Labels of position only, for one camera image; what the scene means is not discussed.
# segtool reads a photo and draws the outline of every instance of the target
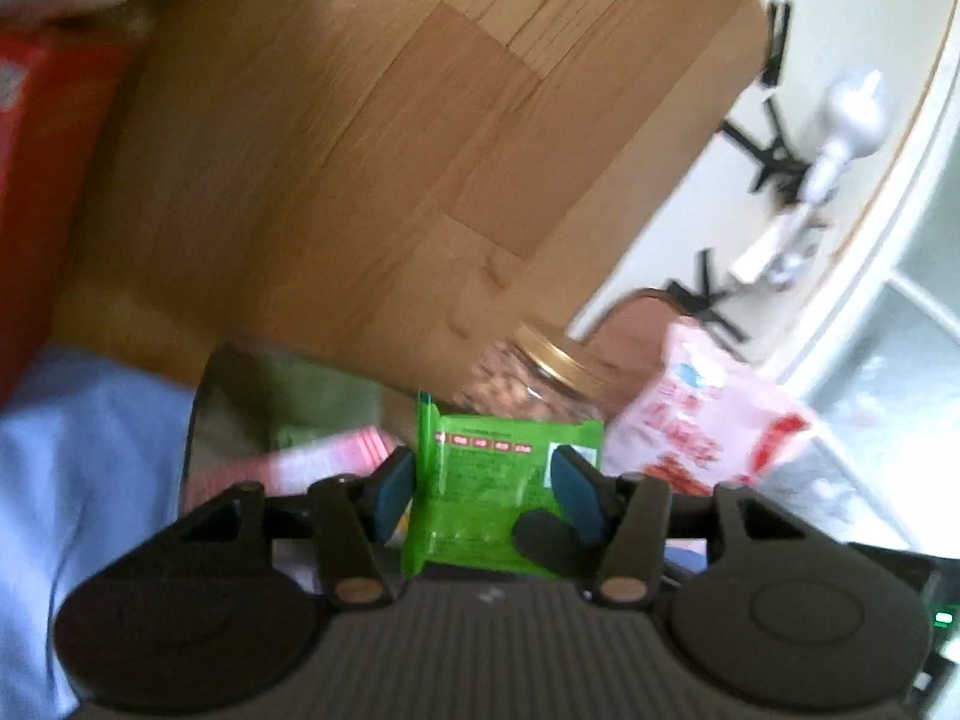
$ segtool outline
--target green snack packet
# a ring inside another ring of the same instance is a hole
[[[512,547],[517,517],[531,509],[560,514],[549,458],[570,445],[597,466],[603,422],[562,425],[495,416],[441,415],[419,401],[416,493],[403,546],[403,572],[426,562],[549,576]]]

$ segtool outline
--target black clip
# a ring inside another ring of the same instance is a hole
[[[392,536],[415,475],[413,451],[401,446],[370,477],[323,479],[307,490],[320,587],[338,610],[392,602],[371,544]]]
[[[712,288],[712,265],[710,264],[710,250],[705,248],[697,255],[700,260],[700,291],[693,293],[688,287],[680,284],[679,281],[671,281],[666,285],[666,292],[680,303],[680,307],[690,316],[696,317],[703,324],[718,324],[726,330],[731,338],[737,343],[745,343],[750,340],[743,330],[733,324],[729,319],[720,314],[716,305],[726,298],[729,293],[726,290],[714,292]]]
[[[767,89],[774,89],[781,82],[792,14],[791,1],[771,0],[767,4],[767,64],[760,76],[760,83]]]
[[[810,163],[800,159],[793,148],[790,148],[779,108],[773,98],[763,100],[763,111],[770,122],[770,128],[774,131],[774,139],[767,148],[757,146],[757,143],[752,141],[743,130],[727,119],[724,119],[723,124],[720,125],[720,131],[760,164],[760,173],[757,174],[757,179],[750,187],[750,191],[756,194],[768,181],[772,181],[784,202],[792,205],[797,202],[797,193],[800,191],[800,185],[803,184]]]
[[[553,490],[565,517],[546,509],[522,514],[512,530],[517,552],[560,576],[585,581],[595,602],[606,607],[646,607],[658,594],[661,575],[672,584],[690,578],[683,567],[664,560],[667,526],[677,529],[677,538],[689,533],[699,538],[709,498],[695,499],[691,521],[688,500],[675,497],[671,517],[670,488],[659,479],[604,476],[570,446],[555,449],[551,461]]]

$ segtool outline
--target ribbed gray surface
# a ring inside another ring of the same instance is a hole
[[[82,707],[74,720],[131,715]],[[295,674],[209,720],[771,720],[685,672],[646,616],[563,583],[414,583],[400,603],[339,617]],[[894,707],[837,715],[905,720]],[[817,715],[824,720],[827,715]]]

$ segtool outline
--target wood grain surface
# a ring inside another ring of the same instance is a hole
[[[569,322],[766,34],[757,0],[157,7],[58,337],[195,382],[255,333],[440,395],[519,317]]]

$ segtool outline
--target light blue cloth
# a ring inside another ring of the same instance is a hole
[[[0,413],[0,720],[75,709],[54,614],[176,518],[190,407],[185,389],[51,347]]]

